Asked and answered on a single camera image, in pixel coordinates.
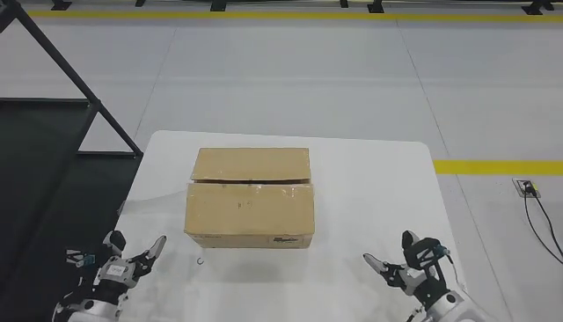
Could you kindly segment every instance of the black cable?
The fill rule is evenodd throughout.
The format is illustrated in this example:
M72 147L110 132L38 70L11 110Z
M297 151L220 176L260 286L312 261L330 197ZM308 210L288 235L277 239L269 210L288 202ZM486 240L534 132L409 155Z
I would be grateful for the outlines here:
M563 251L561 250L561 246L559 246L559 242L557 241L557 238L555 237L555 232L553 230L552 220L547 215L547 212L545 212L544 205L542 205L542 202L538 199L537 195L534 194L534 198L536 199L539 207L542 209L542 212L544 212L545 218L547 218L547 222L549 223L549 232L551 232L551 234L552 234L553 242L555 243L555 245L557 246L557 250L559 250L559 253L563 257Z
M563 265L563 260L561 260L559 257L557 257L555 255L555 253L553 253L549 247L547 247L547 245L544 243L544 240L542 240L542 238L539 237L539 235L536 232L536 229L534 228L534 224L531 223L531 219L530 219L530 213L528 213L528 202L527 202L527 197L526 194L524 194L524 207L526 208L526 216L528 217L528 223L530 224L531 229L533 230L534 234L536 234L536 238L537 240L539 240L539 242L542 244L542 246L544 247L545 250L547 250L548 253L550 253L554 259L556 259L557 261L559 261L559 263L561 265Z

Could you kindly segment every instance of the gray floor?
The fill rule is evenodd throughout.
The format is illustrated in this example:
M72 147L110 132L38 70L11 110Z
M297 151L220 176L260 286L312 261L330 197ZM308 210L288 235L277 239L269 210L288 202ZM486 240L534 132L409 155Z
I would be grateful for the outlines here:
M38 23L142 148L172 129L422 141L434 159L563 158L563 25ZM0 52L0 95L80 97L22 27L0 35ZM125 149L103 120L83 144ZM510 179L439 176L468 288L499 320L560 321L561 266L533 237ZM563 238L561 178L534 180Z

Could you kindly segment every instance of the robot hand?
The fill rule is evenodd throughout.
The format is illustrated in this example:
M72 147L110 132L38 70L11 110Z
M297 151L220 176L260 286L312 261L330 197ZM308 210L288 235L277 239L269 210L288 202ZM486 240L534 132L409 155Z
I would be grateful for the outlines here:
M387 285L401 288L406 295L415 296L422 304L411 314L408 322L422 309L426 312L425 322L494 321L469 296L461 296L448 289L438 261L447 257L453 265L453 260L450 251L438 239L420 240L411 231L405 231L402 246L406 263L401 265L378 260L369 253L364 253L363 258L385 279Z
M120 231L110 231L96 254L67 250L67 262L83 269L98 260L104 263L95 279L84 270L80 283L55 307L54 322L114 322L120 317L127 292L139 278L150 273L155 260L165 247L166 237L160 237L149 249L124 260L121 252L125 238Z

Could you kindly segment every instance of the cardboard box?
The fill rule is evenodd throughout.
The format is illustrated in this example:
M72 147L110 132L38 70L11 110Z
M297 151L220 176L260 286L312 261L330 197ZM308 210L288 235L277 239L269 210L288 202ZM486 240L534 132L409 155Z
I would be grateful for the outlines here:
M308 149L200 149L192 180L184 232L201 247L311 244Z

